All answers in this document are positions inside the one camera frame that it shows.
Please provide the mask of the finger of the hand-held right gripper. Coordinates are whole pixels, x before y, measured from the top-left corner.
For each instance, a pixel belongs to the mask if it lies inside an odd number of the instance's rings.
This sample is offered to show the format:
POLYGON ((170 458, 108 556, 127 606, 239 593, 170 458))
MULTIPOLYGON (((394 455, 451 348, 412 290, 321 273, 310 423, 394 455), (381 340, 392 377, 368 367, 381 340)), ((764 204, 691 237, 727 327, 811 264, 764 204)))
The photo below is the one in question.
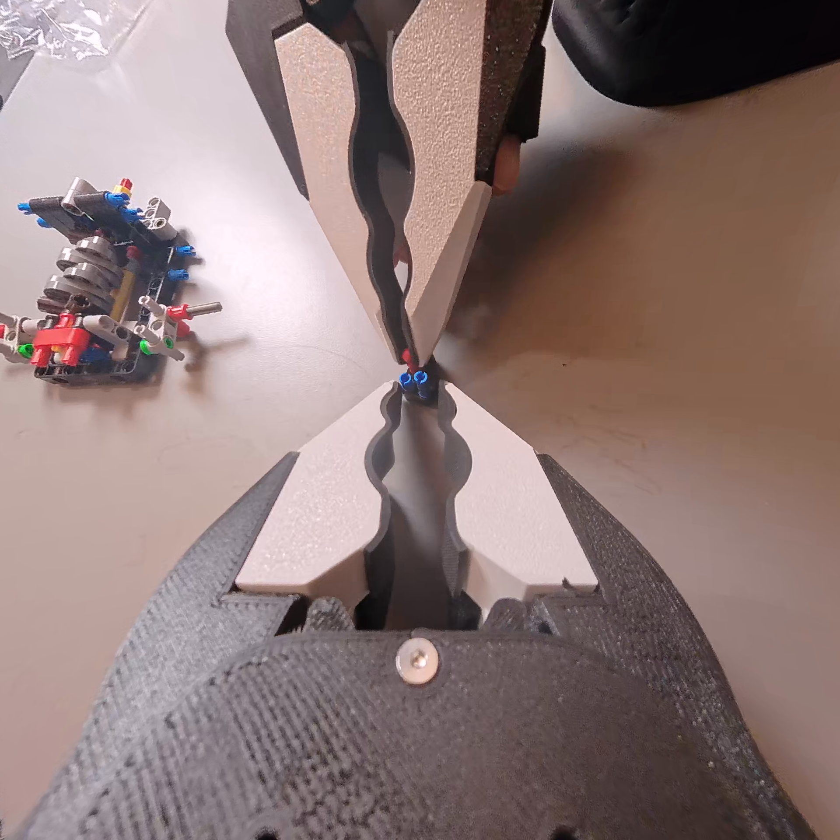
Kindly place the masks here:
POLYGON ((404 297, 417 362, 434 354, 490 201, 476 178, 487 2, 423 1, 391 48, 392 104, 411 145, 404 297))
POLYGON ((379 178, 395 140, 384 69, 311 23, 276 38, 308 201, 330 246, 396 362, 408 341, 395 274, 396 226, 379 178))

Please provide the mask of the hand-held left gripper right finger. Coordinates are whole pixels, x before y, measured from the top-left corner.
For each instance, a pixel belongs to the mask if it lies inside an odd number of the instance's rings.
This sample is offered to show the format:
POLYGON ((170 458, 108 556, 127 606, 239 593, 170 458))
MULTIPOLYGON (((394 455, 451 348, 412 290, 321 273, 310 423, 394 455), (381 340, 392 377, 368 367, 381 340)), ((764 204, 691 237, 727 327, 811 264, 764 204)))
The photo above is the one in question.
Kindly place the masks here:
POLYGON ((535 449, 457 386, 441 382, 438 424, 451 479, 444 575, 454 603, 590 595, 599 581, 535 449))

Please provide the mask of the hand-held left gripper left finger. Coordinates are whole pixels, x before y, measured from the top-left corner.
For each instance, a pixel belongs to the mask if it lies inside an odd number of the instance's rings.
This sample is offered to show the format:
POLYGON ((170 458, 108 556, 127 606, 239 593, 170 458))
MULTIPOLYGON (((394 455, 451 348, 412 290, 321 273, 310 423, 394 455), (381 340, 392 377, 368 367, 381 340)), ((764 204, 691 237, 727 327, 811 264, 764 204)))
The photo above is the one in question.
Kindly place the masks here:
POLYGON ((391 521, 384 478, 402 404, 398 384, 386 382, 292 454, 234 580, 240 591, 332 597, 352 611, 389 588, 373 554, 391 521))

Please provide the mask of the lego car chassis assembly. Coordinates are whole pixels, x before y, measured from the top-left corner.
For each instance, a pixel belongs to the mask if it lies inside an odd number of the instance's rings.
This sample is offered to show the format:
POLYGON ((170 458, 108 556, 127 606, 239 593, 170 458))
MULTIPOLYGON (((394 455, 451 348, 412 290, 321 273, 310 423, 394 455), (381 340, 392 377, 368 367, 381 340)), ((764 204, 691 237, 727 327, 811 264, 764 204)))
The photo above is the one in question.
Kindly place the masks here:
POLYGON ((37 314, 2 312, 6 362, 55 385, 144 384, 163 360, 184 360, 179 342, 193 335, 192 320, 223 310, 219 301, 176 300, 195 248, 158 196, 132 206, 132 189, 127 178, 99 191, 77 177, 63 195, 17 205, 67 246, 39 294, 37 314))

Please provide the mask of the clear plastic bag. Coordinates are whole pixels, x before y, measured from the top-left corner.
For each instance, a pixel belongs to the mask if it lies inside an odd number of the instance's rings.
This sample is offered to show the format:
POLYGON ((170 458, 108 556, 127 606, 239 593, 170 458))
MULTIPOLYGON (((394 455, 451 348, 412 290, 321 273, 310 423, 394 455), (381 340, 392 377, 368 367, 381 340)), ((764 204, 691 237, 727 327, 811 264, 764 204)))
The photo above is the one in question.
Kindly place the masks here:
POLYGON ((6 57, 55 60, 106 58, 123 42, 148 1, 2 1, 1 47, 6 57))

